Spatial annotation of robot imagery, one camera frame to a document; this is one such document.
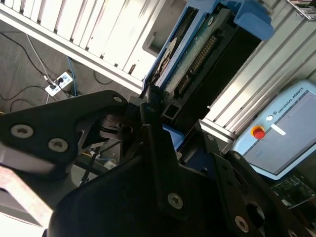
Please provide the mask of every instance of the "electrical outlet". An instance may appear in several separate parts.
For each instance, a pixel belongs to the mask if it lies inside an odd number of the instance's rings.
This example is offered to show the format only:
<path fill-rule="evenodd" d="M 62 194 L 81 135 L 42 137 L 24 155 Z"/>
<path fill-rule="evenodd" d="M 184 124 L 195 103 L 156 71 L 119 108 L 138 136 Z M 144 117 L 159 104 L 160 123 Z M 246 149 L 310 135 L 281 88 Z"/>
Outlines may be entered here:
<path fill-rule="evenodd" d="M 52 88 L 52 86 L 49 85 L 45 88 L 45 90 L 50 96 L 55 96 L 59 91 L 61 91 L 60 88 L 64 89 L 72 82 L 73 78 L 67 72 L 65 72 L 53 81 L 54 88 Z"/>

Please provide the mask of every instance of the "cable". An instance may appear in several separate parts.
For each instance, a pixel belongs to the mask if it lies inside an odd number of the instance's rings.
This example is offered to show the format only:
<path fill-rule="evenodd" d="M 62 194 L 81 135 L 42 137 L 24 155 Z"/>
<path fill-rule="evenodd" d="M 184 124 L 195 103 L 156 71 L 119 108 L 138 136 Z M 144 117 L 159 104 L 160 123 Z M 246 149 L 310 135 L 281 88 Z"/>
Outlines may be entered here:
<path fill-rule="evenodd" d="M 71 64 L 71 61 L 70 61 L 70 57 L 67 57 L 67 60 L 68 60 L 68 64 L 69 64 L 69 67 L 70 67 L 70 70 L 71 70 L 71 73 L 73 75 L 73 80 L 74 80 L 74 96 L 78 96 L 77 94 L 77 85 L 76 85 L 76 74 L 75 74 L 75 71 L 73 69 L 73 66 Z"/>
<path fill-rule="evenodd" d="M 51 78 L 49 77 L 49 74 L 48 74 L 48 72 L 47 72 L 47 70 L 46 70 L 46 67 L 45 67 L 43 61 L 41 60 L 41 58 L 39 57 L 39 54 L 37 53 L 36 49 L 34 48 L 34 45 L 33 45 L 32 41 L 31 41 L 29 35 L 27 35 L 27 34 L 25 34 L 25 35 L 26 35 L 26 38 L 28 38 L 28 41 L 29 41 L 29 43 L 30 43 L 30 45 L 31 45 L 31 47 L 32 47 L 32 50 L 34 51 L 34 53 L 35 53 L 36 57 L 38 58 L 40 64 L 41 64 L 42 67 L 44 68 L 45 75 L 47 76 L 49 82 L 50 82 L 51 84 L 54 84 L 53 81 L 51 80 Z"/>
<path fill-rule="evenodd" d="M 104 152 L 108 151 L 109 149 L 111 149 L 111 148 L 115 147 L 118 143 L 120 143 L 120 141 L 115 142 L 115 143 L 113 143 L 112 145 L 110 145 L 109 147 L 107 147 L 106 149 L 104 149 L 104 150 L 100 151 L 100 154 L 102 154 L 102 153 L 104 153 Z"/>
<path fill-rule="evenodd" d="M 15 102 L 18 102 L 18 101 L 26 102 L 26 103 L 32 105 L 33 107 L 36 106 L 35 103 L 33 103 L 32 101 L 30 101 L 30 100 L 28 100 L 28 99 L 16 99 L 16 100 L 14 100 L 14 101 L 11 103 L 11 105 L 10 105 L 10 112 L 12 112 L 12 106 L 13 106 L 13 104 L 14 104 Z"/>
<path fill-rule="evenodd" d="M 1 95 L 1 93 L 0 93 L 0 98 L 1 98 L 2 100 L 5 100 L 5 101 L 12 100 L 12 99 L 14 99 L 15 97 L 17 97 L 19 94 L 21 94 L 23 91 L 25 91 L 25 90 L 27 90 L 27 89 L 29 89 L 29 88 L 39 88 L 39 89 L 41 89 L 41 90 L 43 90 L 43 91 L 46 92 L 46 90 L 45 90 L 44 87 L 42 87 L 42 86 L 39 86 L 39 85 L 30 85 L 30 86 L 25 87 L 25 88 L 22 89 L 19 93 L 17 93 L 16 95 L 14 95 L 13 97 L 8 98 L 8 99 L 4 98 L 4 97 Z"/>
<path fill-rule="evenodd" d="M 103 161 L 105 161 L 105 160 L 113 160 L 113 159 L 110 159 L 110 158 L 99 158 L 99 159 L 97 159 L 97 160 L 103 160 Z"/>
<path fill-rule="evenodd" d="M 25 35 L 26 35 L 26 37 L 28 38 L 28 41 L 29 41 L 29 43 L 30 43 L 30 45 L 31 45 L 31 47 L 32 47 L 32 50 L 34 51 L 34 53 L 35 53 L 36 57 L 38 58 L 40 64 L 41 64 L 42 67 L 44 68 L 44 71 L 45 71 L 46 75 L 43 75 L 43 76 L 44 76 L 45 80 L 46 80 L 50 85 L 55 85 L 56 83 L 54 83 L 54 82 L 51 80 L 51 78 L 50 78 L 50 76 L 49 76 L 49 74 L 48 74 L 48 72 L 47 72 L 47 70 L 46 70 L 46 67 L 45 67 L 45 65 L 44 65 L 44 63 L 43 63 L 43 61 L 42 61 L 42 59 L 40 58 L 39 54 L 37 53 L 36 49 L 34 48 L 34 45 L 33 45 L 32 41 L 31 41 L 29 35 L 27 35 L 27 34 L 25 34 Z M 57 86 L 58 86 L 58 87 L 60 88 L 60 90 L 67 96 L 67 98 L 70 97 L 70 95 L 67 95 L 66 92 L 60 87 L 60 85 L 59 85 L 58 82 L 57 82 Z"/>
<path fill-rule="evenodd" d="M 20 46 L 20 47 L 23 49 L 23 51 L 25 52 L 26 56 L 28 57 L 28 59 L 29 59 L 29 61 L 31 62 L 31 64 L 33 65 L 33 67 L 34 67 L 42 76 L 45 75 L 40 69 L 38 69 L 38 68 L 35 66 L 35 64 L 34 64 L 33 61 L 31 60 L 30 56 L 28 55 L 26 49 L 25 49 L 21 44 L 19 44 L 17 41 L 13 40 L 13 39 L 10 38 L 9 36 L 6 36 L 6 35 L 5 35 L 4 33 L 2 33 L 2 32 L 0 32 L 0 34 L 1 34 L 2 36 L 6 37 L 8 40 L 10 40 L 10 41 L 14 42 L 15 44 L 17 44 L 18 46 Z"/>
<path fill-rule="evenodd" d="M 49 101 L 49 94 L 47 94 L 47 99 L 46 99 L 45 104 L 47 104 L 47 103 L 48 103 L 48 101 Z"/>
<path fill-rule="evenodd" d="M 109 82 L 105 82 L 105 83 L 102 83 L 98 80 L 97 78 L 97 73 L 96 71 L 93 71 L 93 78 L 96 80 L 97 83 L 101 84 L 101 85 L 108 85 L 108 84 L 111 84 L 113 81 L 110 79 Z"/>
<path fill-rule="evenodd" d="M 90 157 L 90 158 L 92 157 L 92 155 L 89 155 L 89 154 L 86 153 L 86 152 L 82 152 L 81 154 L 82 154 L 82 155 L 85 155 L 85 156 L 87 156 L 87 157 Z"/>
<path fill-rule="evenodd" d="M 93 154 L 93 156 L 92 156 L 92 158 L 91 158 L 91 160 L 90 160 L 90 162 L 89 162 L 89 165 L 88 165 L 87 170 L 85 171 L 83 177 L 81 178 L 80 186 L 86 184 L 86 183 L 89 181 L 88 176 L 89 176 L 89 174 L 90 174 L 91 168 L 92 168 L 92 166 L 93 166 L 93 163 L 95 162 L 95 159 L 96 159 L 96 157 L 97 157 L 99 151 L 100 151 L 100 147 L 97 147 L 97 148 L 95 149 L 95 151 L 94 151 L 95 153 Z"/>

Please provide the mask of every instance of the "bolt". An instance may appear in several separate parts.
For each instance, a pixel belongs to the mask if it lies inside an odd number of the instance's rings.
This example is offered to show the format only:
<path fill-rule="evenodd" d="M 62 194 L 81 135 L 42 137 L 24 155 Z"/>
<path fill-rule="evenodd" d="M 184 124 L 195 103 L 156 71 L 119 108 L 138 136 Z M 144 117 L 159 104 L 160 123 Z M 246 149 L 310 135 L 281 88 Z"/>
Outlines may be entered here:
<path fill-rule="evenodd" d="M 170 203 L 172 207 L 178 210 L 180 210 L 183 207 L 182 198 L 175 193 L 168 194 L 168 202 Z"/>
<path fill-rule="evenodd" d="M 249 226 L 247 222 L 241 216 L 235 217 L 235 223 L 242 232 L 244 233 L 249 232 Z"/>
<path fill-rule="evenodd" d="M 288 230 L 288 235 L 289 235 L 290 237 L 297 237 L 297 235 L 295 234 L 295 232 L 292 231 L 292 230 Z"/>
<path fill-rule="evenodd" d="M 234 157 L 235 157 L 236 159 L 238 159 L 238 160 L 241 159 L 240 155 L 238 155 L 237 153 L 234 153 Z"/>
<path fill-rule="evenodd" d="M 214 20 L 214 16 L 212 16 L 211 19 L 209 19 L 207 25 L 208 25 L 208 26 L 212 25 L 213 20 Z"/>
<path fill-rule="evenodd" d="M 122 102 L 123 100 L 121 98 L 119 98 L 118 96 L 113 96 L 113 99 L 115 99 L 118 102 Z"/>
<path fill-rule="evenodd" d="M 211 135 L 207 135 L 207 138 L 209 139 L 209 140 L 211 140 L 211 141 L 214 141 L 214 137 L 213 136 L 211 136 Z"/>
<path fill-rule="evenodd" d="M 65 152 L 68 149 L 68 143 L 61 138 L 53 138 L 48 142 L 48 147 L 55 152 Z"/>
<path fill-rule="evenodd" d="M 11 134 L 18 138 L 29 138 L 34 134 L 34 131 L 30 126 L 18 124 L 11 128 Z"/>

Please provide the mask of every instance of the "black cable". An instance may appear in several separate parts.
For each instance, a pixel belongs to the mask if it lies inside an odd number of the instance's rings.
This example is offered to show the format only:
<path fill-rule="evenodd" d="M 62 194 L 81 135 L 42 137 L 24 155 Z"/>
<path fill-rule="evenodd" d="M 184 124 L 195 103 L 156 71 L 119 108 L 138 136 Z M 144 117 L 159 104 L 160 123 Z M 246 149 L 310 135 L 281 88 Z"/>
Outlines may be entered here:
<path fill-rule="evenodd" d="M 104 150 L 100 151 L 100 154 L 102 154 L 102 153 L 104 153 L 104 152 L 108 151 L 109 149 L 111 149 L 111 148 L 115 147 L 118 143 L 120 143 L 120 141 L 115 142 L 115 143 L 113 143 L 112 145 L 110 145 L 109 147 L 107 147 L 106 149 L 104 149 Z"/>
<path fill-rule="evenodd" d="M 71 96 L 70 93 L 67 94 L 67 93 L 64 91 L 64 89 L 61 88 L 61 86 L 59 85 L 59 82 L 58 82 L 58 81 L 57 81 L 56 84 L 58 85 L 59 89 L 67 96 L 67 98 L 69 98 L 69 97 Z"/>
<path fill-rule="evenodd" d="M 6 99 L 6 98 L 4 98 L 4 97 L 1 95 L 1 93 L 0 93 L 0 97 L 1 97 L 2 100 L 5 100 L 5 101 L 12 100 L 12 99 L 14 99 L 15 97 L 17 97 L 19 94 L 21 94 L 23 91 L 25 91 L 26 89 L 29 89 L 29 88 L 39 88 L 39 89 L 41 89 L 41 90 L 43 90 L 43 91 L 46 92 L 46 90 L 45 90 L 44 87 L 42 87 L 42 86 L 39 86 L 39 85 L 30 85 L 30 86 L 27 86 L 27 87 L 25 87 L 24 89 L 20 90 L 19 93 L 17 93 L 15 96 L 13 96 L 13 97 L 11 97 L 11 98 Z"/>
<path fill-rule="evenodd" d="M 27 53 L 26 49 L 25 49 L 21 44 L 19 44 L 19 43 L 18 43 L 17 41 L 15 41 L 15 40 L 11 39 L 9 36 L 6 36 L 6 35 L 5 35 L 4 33 L 2 33 L 2 32 L 0 32 L 0 34 L 1 34 L 2 36 L 6 37 L 8 40 L 10 40 L 10 41 L 14 42 L 15 44 L 17 44 L 18 46 L 20 46 L 20 47 L 24 50 L 26 56 L 28 57 L 28 59 L 29 59 L 29 61 L 31 62 L 31 64 L 33 65 L 33 67 L 34 67 L 42 76 L 45 76 L 45 74 L 44 74 L 40 69 L 38 69 L 38 68 L 35 66 L 35 64 L 34 64 L 33 61 L 31 60 L 29 54 Z"/>
<path fill-rule="evenodd" d="M 89 174 L 90 174 L 91 168 L 92 168 L 92 166 L 93 166 L 93 163 L 95 162 L 95 159 L 96 159 L 96 157 L 97 157 L 99 151 L 100 151 L 100 147 L 97 147 L 97 148 L 94 150 L 95 153 L 94 153 L 93 156 L 91 157 L 91 160 L 90 160 L 90 162 L 89 162 L 88 168 L 87 168 L 87 170 L 85 171 L 83 177 L 81 178 L 80 186 L 86 184 L 86 183 L 89 181 L 88 176 L 89 176 Z"/>
<path fill-rule="evenodd" d="M 93 71 L 93 78 L 96 80 L 97 83 L 101 84 L 101 85 L 108 85 L 108 84 L 111 84 L 113 81 L 110 79 L 109 82 L 105 82 L 105 83 L 102 83 L 98 80 L 97 78 L 97 73 L 96 71 Z"/>
<path fill-rule="evenodd" d="M 33 107 L 36 106 L 36 104 L 34 104 L 32 101 L 28 100 L 28 99 L 16 99 L 14 100 L 11 105 L 10 105 L 10 112 L 12 112 L 12 106 L 15 102 L 18 102 L 18 101 L 23 101 L 23 102 L 26 102 L 26 103 L 29 103 L 30 105 L 32 105 Z"/>

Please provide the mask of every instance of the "blue bracket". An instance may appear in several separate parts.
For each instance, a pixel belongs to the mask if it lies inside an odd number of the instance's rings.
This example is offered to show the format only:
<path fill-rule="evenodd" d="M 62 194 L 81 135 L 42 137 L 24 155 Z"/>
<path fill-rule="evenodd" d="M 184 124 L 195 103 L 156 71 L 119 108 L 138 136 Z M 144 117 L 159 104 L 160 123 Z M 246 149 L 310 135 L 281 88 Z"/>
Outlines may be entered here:
<path fill-rule="evenodd" d="M 168 66 L 164 70 L 160 79 L 156 82 L 156 86 L 158 87 L 163 87 L 165 85 L 168 78 L 171 76 L 171 73 L 173 72 L 175 66 L 179 62 L 182 55 L 185 53 L 187 47 L 189 46 L 198 29 L 202 25 L 206 14 L 212 13 L 218 3 L 225 5 L 236 14 L 234 22 L 237 25 L 252 33 L 259 39 L 268 40 L 273 35 L 273 27 L 270 24 L 271 18 L 267 15 L 266 9 L 261 6 L 256 0 L 189 0 L 183 12 L 181 13 L 181 16 L 179 17 L 175 27 L 173 28 L 169 38 L 160 51 L 155 63 L 149 70 L 147 78 L 144 80 L 143 86 L 147 84 L 148 77 L 153 73 L 156 64 L 160 63 L 164 51 L 166 48 L 168 48 L 168 45 L 173 38 L 176 30 L 178 29 L 179 24 L 184 17 L 187 9 L 189 7 L 193 7 L 195 9 L 198 9 L 198 13 L 195 16 L 190 27 L 188 28 L 176 52 L 168 63 Z"/>
<path fill-rule="evenodd" d="M 178 147 L 182 144 L 184 141 L 184 135 L 181 132 L 178 132 L 177 130 L 168 127 L 167 125 L 162 125 L 163 129 L 168 131 L 171 136 L 172 144 L 175 150 L 178 149 Z"/>
<path fill-rule="evenodd" d="M 271 18 L 266 9 L 255 0 L 222 0 L 221 4 L 236 13 L 234 22 L 261 40 L 273 35 Z"/>

